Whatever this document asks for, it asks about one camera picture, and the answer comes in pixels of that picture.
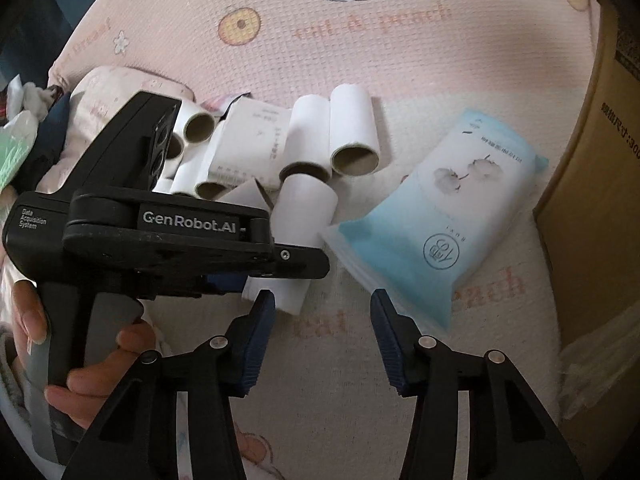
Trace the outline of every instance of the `blue and white package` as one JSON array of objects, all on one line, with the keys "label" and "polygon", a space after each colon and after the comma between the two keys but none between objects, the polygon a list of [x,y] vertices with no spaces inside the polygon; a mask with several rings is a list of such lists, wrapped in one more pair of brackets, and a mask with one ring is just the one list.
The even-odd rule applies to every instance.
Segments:
[{"label": "blue and white package", "polygon": [[504,235],[542,160],[508,126],[467,110],[395,192],[324,240],[369,292],[385,288],[418,324],[446,330],[455,289]]}]

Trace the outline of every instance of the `device handle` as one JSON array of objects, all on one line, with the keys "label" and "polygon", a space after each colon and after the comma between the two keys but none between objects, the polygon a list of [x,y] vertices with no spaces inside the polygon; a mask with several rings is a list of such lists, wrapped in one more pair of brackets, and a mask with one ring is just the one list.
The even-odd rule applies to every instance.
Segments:
[{"label": "device handle", "polygon": [[47,338],[32,345],[26,363],[25,395],[34,450],[46,460],[66,465],[84,430],[44,398],[47,384],[66,386],[73,368],[102,361],[117,348],[116,336],[142,314],[137,300],[96,293],[65,283],[40,283],[38,294],[47,318]]}]

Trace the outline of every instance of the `gray trigger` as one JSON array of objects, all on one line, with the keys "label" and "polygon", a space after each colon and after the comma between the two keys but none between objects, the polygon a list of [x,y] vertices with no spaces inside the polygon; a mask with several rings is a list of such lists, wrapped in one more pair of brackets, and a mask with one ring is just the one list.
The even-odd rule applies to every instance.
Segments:
[{"label": "gray trigger", "polygon": [[129,296],[110,292],[98,293],[86,335],[84,366],[101,363],[116,350],[118,332],[140,318],[143,311],[142,304]]}]

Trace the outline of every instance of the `cardboard box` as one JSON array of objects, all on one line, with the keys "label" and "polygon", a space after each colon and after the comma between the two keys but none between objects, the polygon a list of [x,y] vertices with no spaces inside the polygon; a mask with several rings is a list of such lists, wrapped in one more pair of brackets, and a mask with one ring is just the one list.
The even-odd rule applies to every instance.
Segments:
[{"label": "cardboard box", "polygon": [[[584,105],[534,211],[563,347],[640,300],[640,41],[609,0],[599,1]],[[636,365],[595,407],[562,422],[587,478],[604,471],[638,423],[639,386]]]}]

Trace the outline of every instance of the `screw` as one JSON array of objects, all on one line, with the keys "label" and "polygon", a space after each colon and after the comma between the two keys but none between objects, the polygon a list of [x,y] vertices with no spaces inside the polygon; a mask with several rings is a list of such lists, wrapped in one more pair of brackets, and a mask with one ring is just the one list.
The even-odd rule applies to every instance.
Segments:
[{"label": "screw", "polygon": [[209,346],[215,350],[220,350],[224,348],[229,341],[223,335],[216,336],[211,341],[209,341]]},{"label": "screw", "polygon": [[140,356],[140,362],[143,365],[150,365],[158,361],[158,352],[155,350],[147,350]]},{"label": "screw", "polygon": [[498,352],[497,350],[491,350],[489,352],[489,361],[492,363],[496,363],[497,365],[502,364],[504,362],[504,354],[502,352]]},{"label": "screw", "polygon": [[431,337],[430,335],[423,335],[420,339],[418,339],[418,345],[422,348],[435,348],[438,342]]}]

